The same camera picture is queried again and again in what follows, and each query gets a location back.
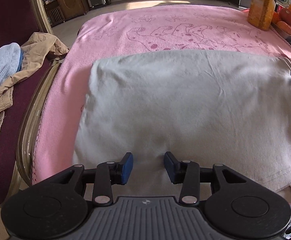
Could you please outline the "wooden cabinet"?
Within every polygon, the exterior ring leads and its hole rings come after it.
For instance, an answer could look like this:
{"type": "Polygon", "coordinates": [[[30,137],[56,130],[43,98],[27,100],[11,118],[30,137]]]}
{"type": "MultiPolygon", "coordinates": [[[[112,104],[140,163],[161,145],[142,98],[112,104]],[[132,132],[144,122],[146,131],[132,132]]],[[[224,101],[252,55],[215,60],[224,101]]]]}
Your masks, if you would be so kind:
{"type": "Polygon", "coordinates": [[[87,0],[42,0],[42,2],[48,22],[52,27],[85,15],[90,10],[87,0]]]}

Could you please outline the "grey white t-shirt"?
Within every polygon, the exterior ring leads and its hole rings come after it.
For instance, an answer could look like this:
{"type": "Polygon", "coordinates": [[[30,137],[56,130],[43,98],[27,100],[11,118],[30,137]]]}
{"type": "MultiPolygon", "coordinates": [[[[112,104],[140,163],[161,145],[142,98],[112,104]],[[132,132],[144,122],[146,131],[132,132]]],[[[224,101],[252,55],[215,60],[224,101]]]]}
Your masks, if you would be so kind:
{"type": "Polygon", "coordinates": [[[172,50],[93,63],[73,163],[94,168],[133,155],[117,195],[179,194],[163,157],[224,164],[277,192],[279,58],[172,50]]]}

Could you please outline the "light blue knit sweater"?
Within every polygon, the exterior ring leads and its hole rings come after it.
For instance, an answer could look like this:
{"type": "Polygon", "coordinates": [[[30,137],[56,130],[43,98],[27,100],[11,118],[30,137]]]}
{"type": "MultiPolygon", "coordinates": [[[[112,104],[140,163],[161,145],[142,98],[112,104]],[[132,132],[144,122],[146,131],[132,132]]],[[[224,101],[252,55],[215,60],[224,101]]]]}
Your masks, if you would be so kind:
{"type": "Polygon", "coordinates": [[[4,45],[0,48],[0,85],[21,69],[23,52],[17,43],[4,45]]]}

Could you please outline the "maroon gold banquet chair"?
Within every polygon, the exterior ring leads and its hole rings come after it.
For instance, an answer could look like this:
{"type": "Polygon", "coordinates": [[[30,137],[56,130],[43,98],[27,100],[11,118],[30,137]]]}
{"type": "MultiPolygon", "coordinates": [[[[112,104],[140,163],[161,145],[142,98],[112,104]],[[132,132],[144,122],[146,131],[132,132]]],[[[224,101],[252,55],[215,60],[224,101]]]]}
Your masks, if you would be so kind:
{"type": "Polygon", "coordinates": [[[68,48],[39,31],[30,0],[0,0],[0,205],[10,189],[19,130],[50,62],[68,48]]]}

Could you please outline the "metal fruit bowl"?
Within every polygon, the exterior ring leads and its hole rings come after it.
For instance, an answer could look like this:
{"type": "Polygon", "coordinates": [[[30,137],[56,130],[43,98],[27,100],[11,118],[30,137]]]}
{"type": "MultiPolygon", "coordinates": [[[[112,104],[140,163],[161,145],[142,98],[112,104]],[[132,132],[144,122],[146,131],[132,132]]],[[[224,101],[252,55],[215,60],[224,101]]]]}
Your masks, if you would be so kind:
{"type": "Polygon", "coordinates": [[[286,33],[285,31],[283,31],[282,29],[280,29],[277,25],[275,24],[271,24],[271,26],[276,30],[276,32],[282,37],[284,38],[289,44],[291,44],[291,35],[289,35],[288,33],[286,33]]]}

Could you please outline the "pink blanket table cover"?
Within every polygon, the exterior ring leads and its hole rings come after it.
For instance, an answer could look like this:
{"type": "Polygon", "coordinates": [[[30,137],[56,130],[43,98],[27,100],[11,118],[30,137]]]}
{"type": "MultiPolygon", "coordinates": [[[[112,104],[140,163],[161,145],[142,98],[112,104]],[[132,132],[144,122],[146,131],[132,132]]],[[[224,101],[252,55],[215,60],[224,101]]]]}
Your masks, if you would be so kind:
{"type": "Polygon", "coordinates": [[[262,31],[247,13],[227,7],[164,5],[102,14],[85,22],[49,90],[32,156],[32,182],[72,164],[75,136],[94,61],[159,50],[229,50],[291,57],[275,30],[262,31]]]}

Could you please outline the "orange juice bottle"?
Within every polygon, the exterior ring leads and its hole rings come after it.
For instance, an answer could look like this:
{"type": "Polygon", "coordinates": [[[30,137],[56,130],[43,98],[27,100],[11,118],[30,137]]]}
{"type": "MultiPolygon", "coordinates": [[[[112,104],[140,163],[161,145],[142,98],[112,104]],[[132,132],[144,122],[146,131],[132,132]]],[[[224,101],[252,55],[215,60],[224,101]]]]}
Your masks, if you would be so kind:
{"type": "Polygon", "coordinates": [[[276,0],[251,0],[248,22],[254,27],[266,31],[271,25],[276,0]]]}

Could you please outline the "tan beige jacket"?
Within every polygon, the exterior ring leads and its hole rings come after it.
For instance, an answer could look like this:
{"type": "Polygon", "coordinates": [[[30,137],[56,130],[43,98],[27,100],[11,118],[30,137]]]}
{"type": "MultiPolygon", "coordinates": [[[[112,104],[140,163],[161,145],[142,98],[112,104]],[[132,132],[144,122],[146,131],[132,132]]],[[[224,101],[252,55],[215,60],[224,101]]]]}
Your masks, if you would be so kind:
{"type": "Polygon", "coordinates": [[[4,111],[13,105],[14,85],[37,72],[45,59],[61,59],[69,52],[68,47],[59,38],[49,33],[34,32],[20,47],[23,52],[21,69],[0,85],[0,130],[4,120],[4,111]]]}

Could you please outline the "red apple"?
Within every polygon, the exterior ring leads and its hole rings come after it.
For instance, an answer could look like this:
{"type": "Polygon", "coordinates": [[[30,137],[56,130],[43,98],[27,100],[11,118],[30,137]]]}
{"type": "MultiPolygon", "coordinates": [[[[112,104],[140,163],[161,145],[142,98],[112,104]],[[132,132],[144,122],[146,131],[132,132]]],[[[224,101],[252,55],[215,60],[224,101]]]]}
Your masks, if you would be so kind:
{"type": "Polygon", "coordinates": [[[291,26],[291,10],[288,8],[282,8],[279,11],[279,15],[282,21],[291,26]]]}

